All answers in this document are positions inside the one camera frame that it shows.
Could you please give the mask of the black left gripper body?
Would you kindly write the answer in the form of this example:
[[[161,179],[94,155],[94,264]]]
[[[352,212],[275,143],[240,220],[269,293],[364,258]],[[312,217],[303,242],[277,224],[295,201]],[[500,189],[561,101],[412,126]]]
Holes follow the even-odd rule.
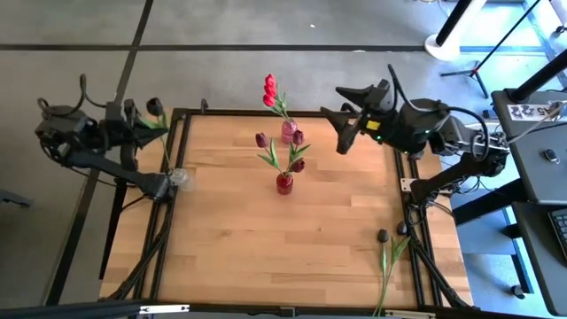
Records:
[[[121,106],[115,102],[106,103],[105,129],[111,146],[120,147],[121,167],[128,171],[136,171],[136,142],[133,129],[122,117]]]

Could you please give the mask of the black tripod stand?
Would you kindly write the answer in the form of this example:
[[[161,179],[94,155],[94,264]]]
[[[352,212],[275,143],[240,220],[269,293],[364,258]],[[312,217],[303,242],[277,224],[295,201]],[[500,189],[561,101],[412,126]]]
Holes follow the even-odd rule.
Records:
[[[480,69],[488,61],[488,59],[504,44],[504,42],[511,36],[511,34],[519,27],[519,25],[528,17],[528,15],[535,9],[535,7],[541,2],[541,0],[535,0],[524,14],[518,19],[518,21],[513,25],[513,27],[497,42],[496,45],[487,53],[487,55],[480,61],[477,61],[475,65],[469,70],[455,71],[449,73],[442,73],[440,77],[450,77],[450,76],[467,76],[478,83],[478,86],[485,99],[489,98],[488,90],[480,76]]]

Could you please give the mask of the red ribbed glass vase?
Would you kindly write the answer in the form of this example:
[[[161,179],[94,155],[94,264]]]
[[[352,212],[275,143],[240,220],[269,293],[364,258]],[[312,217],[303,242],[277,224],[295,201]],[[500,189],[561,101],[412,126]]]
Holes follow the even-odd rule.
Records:
[[[281,173],[276,178],[276,189],[280,195],[289,195],[293,188],[293,176],[290,173]]]

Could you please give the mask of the pink glass vase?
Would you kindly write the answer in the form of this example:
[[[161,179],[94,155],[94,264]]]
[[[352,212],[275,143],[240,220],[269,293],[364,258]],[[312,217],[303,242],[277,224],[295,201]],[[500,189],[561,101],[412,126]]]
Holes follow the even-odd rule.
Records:
[[[281,141],[289,144],[293,141],[293,136],[298,129],[295,121],[284,121],[281,128]]]

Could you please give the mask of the white paper label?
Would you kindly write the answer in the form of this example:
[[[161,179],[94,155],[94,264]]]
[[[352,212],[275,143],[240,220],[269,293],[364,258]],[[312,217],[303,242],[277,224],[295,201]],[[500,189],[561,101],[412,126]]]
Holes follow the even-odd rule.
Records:
[[[513,121],[542,121],[555,108],[550,105],[506,105],[507,111]]]

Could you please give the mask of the dark purple artificial tulip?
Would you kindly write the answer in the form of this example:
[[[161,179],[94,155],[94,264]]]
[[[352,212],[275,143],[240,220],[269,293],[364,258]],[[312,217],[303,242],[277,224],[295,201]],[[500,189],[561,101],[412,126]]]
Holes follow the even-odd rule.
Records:
[[[142,123],[147,128],[151,128],[151,129],[164,128],[166,131],[169,131],[169,126],[167,125],[167,114],[159,98],[152,97],[146,102],[145,105],[146,105],[147,113],[153,116],[155,120],[152,121],[148,119],[142,119]],[[166,139],[163,136],[160,136],[159,140],[162,143],[164,156],[167,163],[166,175],[170,177],[172,175],[172,169],[171,169],[171,160],[170,160],[169,152],[167,150]]]
[[[373,317],[378,317],[380,311],[382,310],[382,306],[384,303],[384,294],[385,289],[387,286],[386,279],[387,279],[387,251],[386,251],[386,244],[389,241],[389,233],[385,229],[380,229],[377,233],[377,241],[380,244],[380,268],[381,268],[381,291],[378,299],[377,306],[374,310]]]
[[[395,236],[391,236],[389,234],[389,241],[386,244],[388,270],[386,279],[387,286],[385,289],[384,299],[387,293],[387,287],[392,275],[393,267],[406,250],[409,239],[410,237],[408,236],[408,226],[405,222],[398,223]]]

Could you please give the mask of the silver metal bracket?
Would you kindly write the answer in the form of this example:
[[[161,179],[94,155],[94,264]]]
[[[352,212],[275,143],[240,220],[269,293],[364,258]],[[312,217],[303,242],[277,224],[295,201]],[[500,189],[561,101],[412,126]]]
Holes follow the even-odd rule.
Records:
[[[139,308],[139,315],[156,315],[169,313],[184,313],[190,311],[190,305],[169,304],[169,305],[144,305]]]
[[[393,317],[397,319],[437,319],[437,316],[434,313],[393,309],[386,309],[384,311],[384,317]]]

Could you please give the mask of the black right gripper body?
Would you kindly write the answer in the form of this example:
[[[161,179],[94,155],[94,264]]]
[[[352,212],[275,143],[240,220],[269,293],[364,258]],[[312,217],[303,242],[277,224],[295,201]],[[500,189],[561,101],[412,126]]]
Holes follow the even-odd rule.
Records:
[[[350,111],[360,113],[359,131],[337,131],[338,133],[338,153],[347,153],[353,145],[354,139],[358,135],[370,135],[377,138],[378,134],[382,136],[382,128],[385,128],[385,122],[395,117],[397,98],[393,96],[393,86],[389,81],[382,79],[375,88],[370,92],[364,105],[355,105],[354,103],[344,103],[341,111]]]

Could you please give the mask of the white round stand base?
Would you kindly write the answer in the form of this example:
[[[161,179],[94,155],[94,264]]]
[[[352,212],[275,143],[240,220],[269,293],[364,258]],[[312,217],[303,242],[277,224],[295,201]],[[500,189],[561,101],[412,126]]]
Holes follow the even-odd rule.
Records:
[[[447,21],[437,34],[424,42],[425,50],[435,59],[451,61],[461,53],[461,40],[466,29],[478,16],[487,0],[458,0]]]

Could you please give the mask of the grey floor bracket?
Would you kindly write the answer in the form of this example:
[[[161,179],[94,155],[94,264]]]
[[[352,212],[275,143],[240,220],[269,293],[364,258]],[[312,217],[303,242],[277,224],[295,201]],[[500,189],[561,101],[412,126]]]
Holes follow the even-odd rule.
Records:
[[[0,190],[0,201],[5,203],[13,203],[25,208],[29,208],[33,204],[33,201],[31,199],[22,197],[19,194],[6,190]]]

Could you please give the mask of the black keyboard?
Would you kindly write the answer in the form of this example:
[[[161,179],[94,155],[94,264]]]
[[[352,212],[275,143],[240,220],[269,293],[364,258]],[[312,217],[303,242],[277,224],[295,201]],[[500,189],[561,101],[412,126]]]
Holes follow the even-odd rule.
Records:
[[[563,257],[567,260],[567,208],[548,213]]]

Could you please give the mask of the bright red artificial tulip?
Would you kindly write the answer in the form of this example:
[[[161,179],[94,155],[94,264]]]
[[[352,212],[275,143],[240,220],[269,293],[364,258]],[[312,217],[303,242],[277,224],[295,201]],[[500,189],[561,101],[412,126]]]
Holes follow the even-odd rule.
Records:
[[[287,105],[279,96],[271,97],[269,95],[265,95],[263,97],[263,103],[264,107],[267,108],[270,112],[283,117],[286,121],[291,120],[290,116],[287,113]]]
[[[286,102],[286,105],[287,105],[286,93],[285,93],[285,92],[284,92],[284,93],[280,93],[280,92],[278,91],[278,88],[277,88],[277,81],[276,81],[276,78],[275,78],[274,75],[269,74],[269,75],[265,78],[265,84],[264,84],[264,86],[265,86],[266,84],[275,85],[279,97],[282,97],[282,98],[284,99],[284,101]]]
[[[276,86],[275,86],[275,85],[266,84],[266,85],[264,86],[264,90],[265,90],[264,96],[265,96],[265,95],[269,95],[269,96],[271,96],[271,97],[279,96],[278,93],[277,93],[277,89],[276,89]]]

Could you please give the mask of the dark desk with keyboard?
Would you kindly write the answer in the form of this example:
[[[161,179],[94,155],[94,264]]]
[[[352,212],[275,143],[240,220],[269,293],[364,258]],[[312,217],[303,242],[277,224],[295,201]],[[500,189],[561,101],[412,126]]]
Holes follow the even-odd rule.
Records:
[[[550,215],[567,215],[567,206],[513,202],[512,210],[548,312],[567,317],[567,257]]]

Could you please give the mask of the black desk with paper label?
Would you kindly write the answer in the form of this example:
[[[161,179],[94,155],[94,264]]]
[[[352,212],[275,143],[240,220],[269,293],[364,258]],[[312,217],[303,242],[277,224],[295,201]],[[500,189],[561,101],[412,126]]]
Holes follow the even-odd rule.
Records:
[[[507,138],[521,136],[509,148],[524,184],[526,197],[538,204],[567,206],[567,93],[537,91],[526,103],[552,105],[555,110],[542,121],[513,121],[506,105],[519,105],[507,93],[492,93],[496,112]],[[546,149],[552,149],[559,164],[548,161]]]

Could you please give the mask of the black slanted post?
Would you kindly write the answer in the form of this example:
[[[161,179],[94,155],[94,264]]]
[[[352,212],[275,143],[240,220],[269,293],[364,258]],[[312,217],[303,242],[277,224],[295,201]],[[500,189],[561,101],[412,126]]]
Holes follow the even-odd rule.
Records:
[[[516,89],[508,89],[507,95],[513,102],[522,103],[527,101],[531,94],[540,89],[553,77],[567,68],[567,49],[561,52],[553,60],[542,67],[536,74],[526,80]]]

